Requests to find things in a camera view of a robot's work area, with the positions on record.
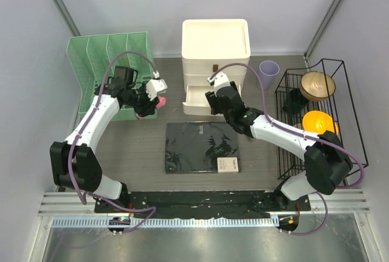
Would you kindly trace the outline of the pink capped pen bundle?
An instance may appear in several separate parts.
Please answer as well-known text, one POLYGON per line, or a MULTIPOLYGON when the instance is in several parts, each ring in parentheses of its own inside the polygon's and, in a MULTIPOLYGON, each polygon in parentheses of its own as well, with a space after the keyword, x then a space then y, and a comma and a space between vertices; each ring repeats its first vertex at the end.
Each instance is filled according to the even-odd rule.
POLYGON ((166 105, 166 98, 163 96, 158 96, 153 101, 148 102, 143 108, 140 110, 140 112, 136 113, 136 116, 138 119, 144 119, 145 117, 148 117, 150 115, 154 115, 157 109, 160 109, 166 105))

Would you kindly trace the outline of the white drawer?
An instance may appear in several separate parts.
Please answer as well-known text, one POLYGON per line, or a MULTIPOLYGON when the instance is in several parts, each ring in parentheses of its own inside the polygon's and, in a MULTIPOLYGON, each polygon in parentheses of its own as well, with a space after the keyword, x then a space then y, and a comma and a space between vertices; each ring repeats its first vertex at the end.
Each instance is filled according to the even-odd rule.
MULTIPOLYGON (((183 74, 184 86, 209 86, 208 78, 211 75, 193 75, 183 74)), ((234 81, 237 85, 242 86, 246 74, 227 75, 230 81, 234 81)))
POLYGON ((186 99, 182 103, 183 111, 187 115, 222 117, 222 114, 212 114, 210 105, 205 96, 206 92, 213 92, 213 86, 187 86, 186 99))
POLYGON ((183 73, 190 75, 211 75, 218 69, 230 63, 248 64, 250 58, 240 59, 185 59, 182 58, 183 73))

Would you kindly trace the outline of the black notebook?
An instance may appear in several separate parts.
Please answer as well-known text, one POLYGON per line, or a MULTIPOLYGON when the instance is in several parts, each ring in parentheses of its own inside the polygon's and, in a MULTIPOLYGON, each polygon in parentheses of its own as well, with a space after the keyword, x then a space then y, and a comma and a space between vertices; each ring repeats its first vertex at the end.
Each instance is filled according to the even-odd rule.
POLYGON ((226 122, 168 123, 166 173, 218 173, 218 157, 237 157, 238 134, 226 122))

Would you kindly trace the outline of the green file organizer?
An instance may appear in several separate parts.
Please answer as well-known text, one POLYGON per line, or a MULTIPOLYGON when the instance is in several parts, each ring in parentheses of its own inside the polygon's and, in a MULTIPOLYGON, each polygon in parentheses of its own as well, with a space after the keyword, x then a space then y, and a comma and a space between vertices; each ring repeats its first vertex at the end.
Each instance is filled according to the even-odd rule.
MULTIPOLYGON (((81 87, 81 101, 78 116, 81 120, 92 104, 95 89, 102 83, 109 63, 119 53, 133 50, 142 53, 153 63, 153 51, 148 32, 117 33, 107 35, 74 36, 69 38, 67 56, 81 87)), ((113 76, 116 66, 137 70, 136 88, 146 83, 153 75, 153 68, 135 54, 121 56, 112 66, 108 76, 113 76)), ((135 120, 132 107, 123 106, 112 121, 135 120)))

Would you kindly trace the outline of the white eraser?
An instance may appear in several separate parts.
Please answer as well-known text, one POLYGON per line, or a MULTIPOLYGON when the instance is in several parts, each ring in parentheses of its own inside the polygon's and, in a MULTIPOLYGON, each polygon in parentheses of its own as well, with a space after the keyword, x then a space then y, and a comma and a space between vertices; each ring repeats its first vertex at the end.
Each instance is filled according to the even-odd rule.
POLYGON ((218 173, 238 173, 239 164, 237 157, 218 157, 217 158, 218 173))

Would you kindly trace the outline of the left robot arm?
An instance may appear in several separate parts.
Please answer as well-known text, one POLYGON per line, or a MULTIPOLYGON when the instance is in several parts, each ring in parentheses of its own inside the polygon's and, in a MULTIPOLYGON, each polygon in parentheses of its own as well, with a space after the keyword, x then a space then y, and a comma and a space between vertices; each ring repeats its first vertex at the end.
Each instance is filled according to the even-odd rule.
POLYGON ((117 213, 129 207, 127 187, 103 174, 95 155, 100 138, 123 106, 132 107, 136 116, 143 118, 153 115, 165 102, 158 94, 167 85, 158 72, 146 83, 139 83, 137 75, 130 67, 116 66, 114 75, 96 88, 92 104, 75 130, 49 150, 55 185, 107 198, 117 213))

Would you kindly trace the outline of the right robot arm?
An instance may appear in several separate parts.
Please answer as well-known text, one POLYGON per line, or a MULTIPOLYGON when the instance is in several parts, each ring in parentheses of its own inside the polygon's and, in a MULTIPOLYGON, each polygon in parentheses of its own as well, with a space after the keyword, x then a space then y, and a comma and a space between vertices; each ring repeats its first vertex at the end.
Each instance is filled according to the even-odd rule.
POLYGON ((304 132, 268 117, 259 109, 246 107, 232 81, 206 92, 205 97, 211 113, 223 115, 238 134, 269 142, 303 161, 304 171, 275 189, 274 201, 279 209, 289 210, 300 197, 311 193, 331 195, 351 171, 349 155, 333 132, 304 132))

